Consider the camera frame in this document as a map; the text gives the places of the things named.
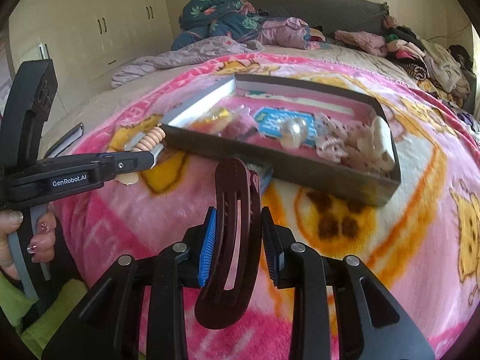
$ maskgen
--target gray headboard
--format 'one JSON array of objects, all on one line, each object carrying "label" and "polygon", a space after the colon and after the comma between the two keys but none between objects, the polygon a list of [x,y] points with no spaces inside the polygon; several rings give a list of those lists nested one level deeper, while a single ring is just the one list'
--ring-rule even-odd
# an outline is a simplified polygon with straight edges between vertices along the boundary
[{"label": "gray headboard", "polygon": [[270,17],[299,17],[310,27],[323,27],[332,37],[336,30],[366,31],[383,35],[382,19],[389,14],[387,3],[367,0],[247,0]]}]

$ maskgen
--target human hand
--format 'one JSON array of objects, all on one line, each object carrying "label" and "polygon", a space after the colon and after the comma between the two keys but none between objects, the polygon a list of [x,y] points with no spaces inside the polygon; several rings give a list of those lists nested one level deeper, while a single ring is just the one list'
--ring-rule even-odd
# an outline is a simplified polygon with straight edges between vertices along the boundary
[{"label": "human hand", "polygon": [[[18,230],[23,221],[20,211],[0,210],[0,268],[11,278],[20,280],[8,246],[8,235]],[[37,234],[30,240],[28,253],[32,262],[48,263],[55,257],[55,228],[57,220],[52,212],[40,216],[37,221]]]}]

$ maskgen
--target metal screw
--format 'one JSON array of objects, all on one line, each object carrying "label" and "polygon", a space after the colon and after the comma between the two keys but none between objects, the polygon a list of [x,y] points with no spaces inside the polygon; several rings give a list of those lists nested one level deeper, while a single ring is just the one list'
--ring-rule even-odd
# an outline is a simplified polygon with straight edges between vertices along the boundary
[{"label": "metal screw", "polygon": [[182,253],[187,250],[187,244],[183,242],[177,242],[175,245],[173,245],[173,250],[177,253]]},{"label": "metal screw", "polygon": [[130,265],[130,263],[131,263],[131,257],[126,255],[126,254],[119,257],[119,259],[118,259],[118,264],[120,266],[128,266],[128,265]]},{"label": "metal screw", "polygon": [[290,249],[297,253],[303,253],[305,251],[305,245],[301,244],[300,242],[295,242],[294,244],[290,245]]},{"label": "metal screw", "polygon": [[360,264],[360,260],[357,256],[347,256],[345,261],[349,266],[357,266]]}]

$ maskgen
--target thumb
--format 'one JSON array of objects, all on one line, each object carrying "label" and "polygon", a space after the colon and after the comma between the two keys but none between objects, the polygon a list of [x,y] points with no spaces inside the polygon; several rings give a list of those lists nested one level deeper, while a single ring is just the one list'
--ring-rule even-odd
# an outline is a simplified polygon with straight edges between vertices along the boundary
[{"label": "thumb", "polygon": [[8,268],[14,261],[8,247],[8,235],[15,232],[23,221],[20,211],[0,210],[0,267]]}]

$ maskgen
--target wardrobe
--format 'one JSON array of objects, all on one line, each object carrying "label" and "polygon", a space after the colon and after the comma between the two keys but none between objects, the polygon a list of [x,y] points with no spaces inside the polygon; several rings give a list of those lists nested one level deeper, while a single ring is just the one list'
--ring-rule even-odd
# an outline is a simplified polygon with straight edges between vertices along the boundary
[{"label": "wardrobe", "polygon": [[111,75],[173,41],[165,0],[21,0],[9,20],[14,69],[51,58],[58,95],[46,129],[111,89]]}]

